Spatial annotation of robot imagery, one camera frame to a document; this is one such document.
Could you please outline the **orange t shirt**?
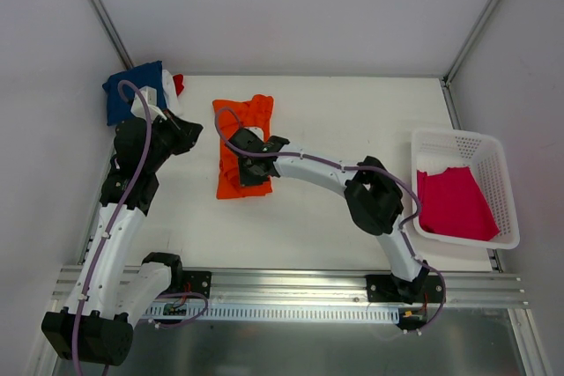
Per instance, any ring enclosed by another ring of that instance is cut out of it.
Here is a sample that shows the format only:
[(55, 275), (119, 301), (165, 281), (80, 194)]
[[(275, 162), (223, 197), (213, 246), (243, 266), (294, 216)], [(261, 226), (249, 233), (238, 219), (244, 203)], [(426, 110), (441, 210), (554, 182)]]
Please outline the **orange t shirt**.
[[(251, 100), (214, 100), (212, 102), (214, 113), (228, 107), (234, 111), (243, 127), (259, 128), (265, 139), (271, 135), (271, 117), (274, 110), (274, 98), (256, 94)], [(221, 132), (230, 137), (239, 128), (238, 121), (230, 112), (224, 111), (219, 116)], [(230, 151), (222, 140), (219, 141), (219, 179), (216, 198), (219, 200), (232, 200), (245, 197), (266, 196), (272, 192), (270, 180), (255, 187), (243, 187), (240, 184), (240, 175), (236, 155)]]

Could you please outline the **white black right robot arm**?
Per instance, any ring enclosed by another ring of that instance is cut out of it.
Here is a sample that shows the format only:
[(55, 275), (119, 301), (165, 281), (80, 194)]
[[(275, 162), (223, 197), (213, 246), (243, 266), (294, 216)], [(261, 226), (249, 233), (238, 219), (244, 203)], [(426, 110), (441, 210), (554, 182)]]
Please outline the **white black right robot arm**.
[(270, 178), (291, 178), (325, 188), (345, 199), (353, 223), (378, 239), (390, 264), (388, 281), (377, 290), (392, 301), (413, 303), (426, 290), (428, 268), (415, 253), (405, 224), (403, 194), (414, 193), (389, 173), (382, 162), (367, 156), (357, 164), (316, 156), (289, 140), (262, 140), (239, 128), (226, 147), (238, 158), (241, 183), (253, 185)]

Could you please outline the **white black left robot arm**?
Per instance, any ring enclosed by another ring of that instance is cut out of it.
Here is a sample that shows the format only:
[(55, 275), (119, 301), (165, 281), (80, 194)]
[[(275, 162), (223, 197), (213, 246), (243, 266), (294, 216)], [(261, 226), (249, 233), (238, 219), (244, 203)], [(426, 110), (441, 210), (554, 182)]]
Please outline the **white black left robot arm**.
[(177, 254), (152, 252), (121, 288), (132, 241), (159, 188), (157, 172), (190, 151), (203, 130), (172, 114), (152, 123), (133, 118), (117, 125), (99, 200), (96, 232), (80, 276), (61, 311), (45, 313), (41, 331), (57, 356), (71, 362), (118, 366), (129, 354), (134, 327), (159, 296), (186, 284)]

